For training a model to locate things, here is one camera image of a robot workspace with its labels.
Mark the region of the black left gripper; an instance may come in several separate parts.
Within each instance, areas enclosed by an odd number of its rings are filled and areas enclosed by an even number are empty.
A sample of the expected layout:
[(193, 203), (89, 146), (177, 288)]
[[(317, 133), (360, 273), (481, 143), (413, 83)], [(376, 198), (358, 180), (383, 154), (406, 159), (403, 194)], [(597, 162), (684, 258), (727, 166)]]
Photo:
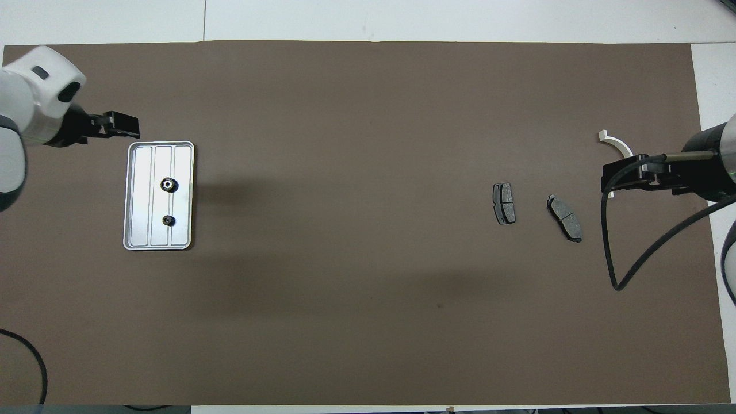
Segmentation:
[(139, 139), (139, 119), (118, 111), (90, 114), (82, 111), (79, 142), (87, 143), (90, 138), (124, 137)]

